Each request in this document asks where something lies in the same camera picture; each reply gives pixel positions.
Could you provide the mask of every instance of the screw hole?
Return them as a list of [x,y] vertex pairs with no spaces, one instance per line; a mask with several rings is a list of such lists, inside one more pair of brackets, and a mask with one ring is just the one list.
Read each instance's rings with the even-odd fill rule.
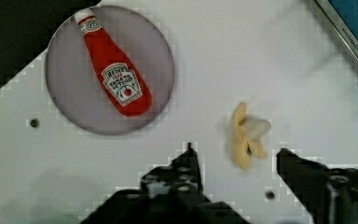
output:
[[272,192],[272,191],[267,191],[267,192],[266,192],[266,198],[267,198],[268,200],[274,200],[274,199],[275,199],[275,193]]
[[39,128],[40,126],[40,120],[39,119],[31,119],[30,125],[33,128]]

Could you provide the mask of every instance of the white bottle cap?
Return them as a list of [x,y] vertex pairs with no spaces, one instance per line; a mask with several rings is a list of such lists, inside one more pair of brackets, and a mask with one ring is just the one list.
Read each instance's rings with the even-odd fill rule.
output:
[[75,14],[75,21],[80,22],[80,21],[86,19],[87,17],[93,16],[93,15],[94,15],[94,13],[92,13],[92,11],[90,9],[88,9],[88,8],[82,9]]

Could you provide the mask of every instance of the banana peel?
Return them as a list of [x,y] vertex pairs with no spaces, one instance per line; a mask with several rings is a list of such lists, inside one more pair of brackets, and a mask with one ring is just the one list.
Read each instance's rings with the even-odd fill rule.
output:
[[[233,157],[235,163],[243,170],[248,170],[251,165],[251,156],[248,154],[248,148],[252,155],[259,159],[267,157],[261,143],[258,139],[250,138],[246,133],[243,125],[246,122],[246,103],[240,103],[234,111],[232,127],[233,127]],[[270,124],[263,129],[266,133],[270,129]]]

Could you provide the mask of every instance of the ketchup label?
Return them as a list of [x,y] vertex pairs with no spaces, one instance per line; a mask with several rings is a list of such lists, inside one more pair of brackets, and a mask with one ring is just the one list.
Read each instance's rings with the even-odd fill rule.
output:
[[125,63],[113,63],[103,70],[104,86],[122,105],[127,105],[142,96],[135,72]]
[[83,35],[85,35],[88,32],[97,31],[99,29],[101,29],[101,24],[95,18],[84,21],[80,25],[80,31]]

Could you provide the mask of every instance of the black object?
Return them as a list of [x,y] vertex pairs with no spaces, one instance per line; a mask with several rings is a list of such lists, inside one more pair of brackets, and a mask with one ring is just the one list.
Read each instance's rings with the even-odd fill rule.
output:
[[115,193],[82,224],[249,224],[226,203],[211,203],[202,194],[197,153],[187,151],[169,166],[141,179],[140,189]]
[[0,1],[0,87],[48,46],[54,32],[67,18],[100,1]]
[[357,169],[328,169],[283,148],[277,170],[316,224],[358,224]]

